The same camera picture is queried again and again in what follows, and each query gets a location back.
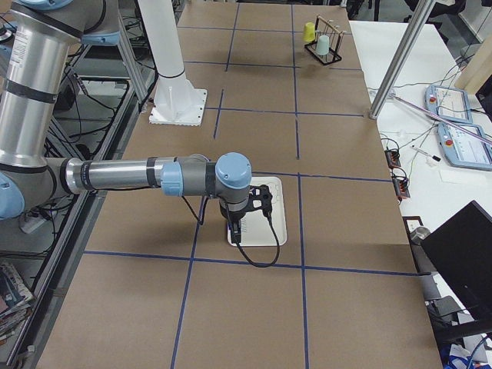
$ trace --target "black band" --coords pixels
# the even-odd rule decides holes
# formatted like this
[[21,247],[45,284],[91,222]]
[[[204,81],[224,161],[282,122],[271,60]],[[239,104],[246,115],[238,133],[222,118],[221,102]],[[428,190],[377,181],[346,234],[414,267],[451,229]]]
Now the black band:
[[82,166],[80,167],[80,180],[82,182],[82,186],[84,186],[84,188],[87,191],[95,190],[95,188],[92,187],[91,179],[89,178],[89,171],[91,169],[91,164],[92,161],[84,161],[82,163]]
[[215,194],[215,163],[208,162],[205,165],[205,191],[208,197],[214,197]]
[[157,160],[156,157],[147,159],[147,168],[146,168],[147,182],[148,182],[148,185],[151,186],[151,188],[161,187],[158,185],[157,178],[155,177],[155,161],[156,160]]
[[83,32],[79,31],[76,28],[70,27],[69,25],[66,25],[63,22],[57,21],[56,19],[50,18],[47,15],[44,15],[43,13],[37,12],[35,10],[32,10],[30,8],[27,8],[25,6],[20,5],[17,2],[13,2],[12,6],[10,8],[11,10],[15,10],[16,12],[26,14],[29,17],[40,21],[41,23],[45,23],[47,25],[50,25],[51,27],[55,27],[56,29],[59,29],[62,32],[68,33],[69,35],[72,35],[76,38],[82,38]]
[[67,165],[70,159],[65,159],[60,166],[60,183],[61,187],[65,190],[67,194],[73,194],[67,183]]
[[58,94],[49,94],[47,92],[38,91],[28,86],[20,85],[10,79],[5,79],[3,89],[20,98],[30,98],[31,100],[45,102],[46,104],[56,103],[56,98],[58,97]]
[[55,194],[56,192],[56,188],[58,187],[58,184],[57,184],[57,181],[56,181],[56,176],[55,176],[55,173],[53,172],[53,169],[51,169],[49,166],[48,166],[48,172],[49,174],[51,175],[52,177],[52,181],[53,181],[53,189],[52,189],[52,194],[49,195],[49,198],[52,198],[53,195]]
[[167,75],[162,75],[161,73],[158,73],[162,78],[167,78],[167,79],[173,79],[173,78],[177,78],[181,75],[183,75],[185,73],[185,70],[183,69],[183,71],[179,74],[179,75],[172,75],[171,77],[168,77]]
[[106,0],[102,0],[102,11],[101,11],[101,16],[99,17],[99,20],[93,25],[92,27],[86,29],[84,33],[91,33],[92,31],[95,31],[105,20],[106,18]]
[[35,173],[44,173],[46,171],[45,167],[15,167],[13,165],[0,164],[0,171],[10,171],[11,173],[20,173],[23,175],[32,175]]

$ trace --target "white pillar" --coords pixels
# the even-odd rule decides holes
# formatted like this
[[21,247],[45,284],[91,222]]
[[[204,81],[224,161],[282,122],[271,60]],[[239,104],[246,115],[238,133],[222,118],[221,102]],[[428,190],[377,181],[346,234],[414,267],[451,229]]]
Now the white pillar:
[[171,0],[138,0],[148,41],[159,73],[150,122],[200,125],[207,90],[186,79]]

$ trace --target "white table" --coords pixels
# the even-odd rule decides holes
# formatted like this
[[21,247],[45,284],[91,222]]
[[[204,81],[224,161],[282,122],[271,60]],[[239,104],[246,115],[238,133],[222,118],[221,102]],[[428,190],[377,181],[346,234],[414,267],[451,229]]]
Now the white table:
[[[381,84],[406,26],[387,22],[351,22],[367,87],[378,88]],[[427,84],[395,88],[395,91],[403,99],[424,107],[424,92],[428,84],[440,81],[455,65],[435,27],[425,25],[395,85]],[[457,72],[458,68],[452,69],[448,77]],[[457,76],[448,79],[443,86],[453,87],[456,79]],[[469,98],[472,108],[480,107],[473,95]],[[486,115],[473,113],[473,120],[492,135],[492,123]],[[387,102],[377,119],[379,131],[400,145],[416,138],[431,125],[429,118],[398,101]],[[411,145],[419,146],[424,137]],[[401,150],[401,165],[408,174],[416,153],[411,145]],[[415,157],[411,171],[411,198],[403,200],[400,206],[403,216],[420,215],[425,227],[434,231],[472,200],[492,214],[492,172],[451,167],[438,143],[436,129],[425,139],[422,149],[443,160],[432,167],[425,156],[418,154]]]

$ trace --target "blue tape line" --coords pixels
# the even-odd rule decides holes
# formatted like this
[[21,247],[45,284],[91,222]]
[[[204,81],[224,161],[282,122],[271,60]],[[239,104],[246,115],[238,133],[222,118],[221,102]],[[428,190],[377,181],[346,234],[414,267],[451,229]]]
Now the blue tape line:
[[281,31],[278,29],[254,29],[254,28],[238,28],[237,31],[291,33],[291,31]]
[[301,243],[301,280],[302,280],[302,311],[304,320],[304,364],[309,369],[309,336],[308,336],[308,297],[306,289],[306,261],[304,255],[304,219],[302,217],[302,181],[298,173],[298,197],[299,197],[299,234]]
[[262,67],[262,68],[300,68],[293,67],[292,65],[275,65],[275,64],[251,64],[251,63],[223,63],[220,61],[199,61],[199,60],[188,60],[183,61],[189,64],[212,64],[212,65],[238,65],[241,67]]
[[281,31],[277,29],[256,29],[256,28],[227,28],[227,27],[195,27],[190,25],[179,25],[178,28],[191,28],[191,29],[220,29],[222,31],[246,31],[246,32],[278,32],[278,33],[291,33],[291,31]]
[[306,266],[309,271],[338,271],[345,273],[357,273],[357,274],[382,274],[382,275],[394,275],[401,277],[420,277],[418,273],[409,273],[404,271],[373,271],[371,269],[352,269],[352,268],[332,268],[332,267],[315,267]]
[[148,259],[190,261],[190,258],[186,258],[183,256],[167,256],[167,255],[156,255],[156,254],[136,254],[136,253],[131,253],[131,252],[117,252],[117,251],[85,250],[84,254],[122,256],[122,257],[126,257],[126,258],[148,258]]
[[339,117],[361,117],[363,118],[363,114],[351,114],[351,113],[307,113],[306,111],[298,111],[299,115],[333,115]]
[[236,8],[236,18],[234,19],[234,27],[232,29],[231,44],[229,45],[228,63],[225,66],[225,71],[229,70],[229,63],[231,62],[232,44],[234,43],[234,34],[236,33],[236,24],[238,23],[238,15],[239,15],[239,7],[240,6],[241,6],[241,3],[239,2],[238,7]]
[[298,175],[294,173],[281,173],[281,172],[274,172],[274,171],[254,171],[254,175],[286,175],[289,177],[297,177]]
[[330,69],[334,69],[337,71],[362,71],[361,68],[337,68],[337,67],[330,67]]
[[222,108],[222,110],[228,110],[228,111],[248,111],[250,113],[295,114],[294,111],[257,110],[257,109],[245,109],[245,108]]
[[224,89],[222,89],[222,91],[221,91],[221,100],[218,102],[217,118],[215,119],[214,139],[217,138],[218,122],[219,122],[219,119],[221,118],[222,99],[223,98],[224,98]]
[[289,177],[302,177],[302,178],[328,178],[328,179],[340,179],[344,181],[368,181],[368,182],[384,182],[391,183],[391,179],[378,179],[378,178],[357,178],[357,177],[339,177],[336,175],[308,175],[308,174],[295,174],[295,173],[283,173],[275,171],[254,171],[254,175],[285,175]]
[[359,177],[340,177],[340,176],[337,176],[337,175],[301,175],[301,177],[309,177],[309,178],[330,178],[330,179],[340,179],[340,180],[343,180],[343,181],[367,181],[367,182],[391,183],[391,179],[359,178]]
[[184,29],[220,29],[222,31],[232,31],[232,28],[227,28],[227,27],[195,27],[192,25],[179,25],[177,27],[184,28]]
[[[107,255],[107,256],[119,256],[123,258],[148,258],[148,259],[163,259],[163,260],[176,260],[176,261],[190,261],[191,258],[184,256],[168,256],[168,255],[157,255],[157,254],[136,254],[131,252],[117,252],[117,251],[96,251],[96,250],[85,250],[84,254],[90,255]],[[211,263],[211,264],[239,264],[248,265],[247,261],[237,261],[237,260],[225,260],[225,259],[208,259],[208,258],[193,258],[193,262],[201,263]],[[295,264],[276,264],[275,268],[287,268],[287,269],[302,269],[301,265]],[[400,271],[376,271],[371,269],[353,269],[353,268],[334,268],[334,267],[320,267],[314,265],[304,266],[306,270],[313,271],[339,271],[345,273],[358,273],[358,274],[384,274],[384,275],[400,275],[404,277],[420,277],[418,273],[407,273]]]
[[[205,109],[217,110],[218,108],[206,107]],[[348,114],[348,113],[306,113],[303,111],[279,111],[279,110],[258,110],[247,108],[221,108],[221,110],[227,111],[247,111],[250,113],[273,113],[273,114],[294,114],[294,115],[321,115],[321,116],[338,116],[338,117],[359,117],[363,118],[363,114]]]
[[295,111],[295,157],[301,158],[301,142],[299,139],[299,120],[298,120],[298,78],[295,72],[295,37],[294,37],[294,7],[291,5],[291,32],[292,32],[292,68],[294,72],[294,111]]
[[[201,218],[201,216],[203,214],[203,205],[204,205],[204,198],[201,198],[200,211],[198,212],[199,218]],[[174,346],[173,351],[172,351],[172,359],[171,359],[171,366],[170,366],[171,369],[174,369],[174,367],[176,365],[176,356],[178,355],[179,337],[181,336],[181,326],[183,324],[183,317],[185,315],[186,299],[188,298],[188,289],[190,287],[191,271],[193,269],[194,252],[197,248],[197,240],[198,240],[198,232],[199,231],[200,231],[200,223],[197,222],[197,226],[194,230],[193,248],[191,249],[190,264],[188,265],[188,274],[186,275],[186,283],[184,285],[183,300],[181,302],[181,310],[179,313],[178,328],[176,330],[176,337],[175,337],[175,346]]]

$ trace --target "white tray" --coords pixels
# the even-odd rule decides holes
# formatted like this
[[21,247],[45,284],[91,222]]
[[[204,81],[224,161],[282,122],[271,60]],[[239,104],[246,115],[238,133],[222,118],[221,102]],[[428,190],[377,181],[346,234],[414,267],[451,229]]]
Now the white tray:
[[[254,186],[267,185],[273,195],[271,200],[273,211],[271,220],[277,233],[280,245],[287,242],[287,225],[285,223],[284,194],[282,192],[282,182],[277,177],[253,177],[251,184]],[[228,242],[236,247],[231,241],[231,232],[228,230]],[[267,218],[263,216],[261,210],[247,213],[241,219],[241,246],[259,247],[276,246],[275,238],[268,225]]]

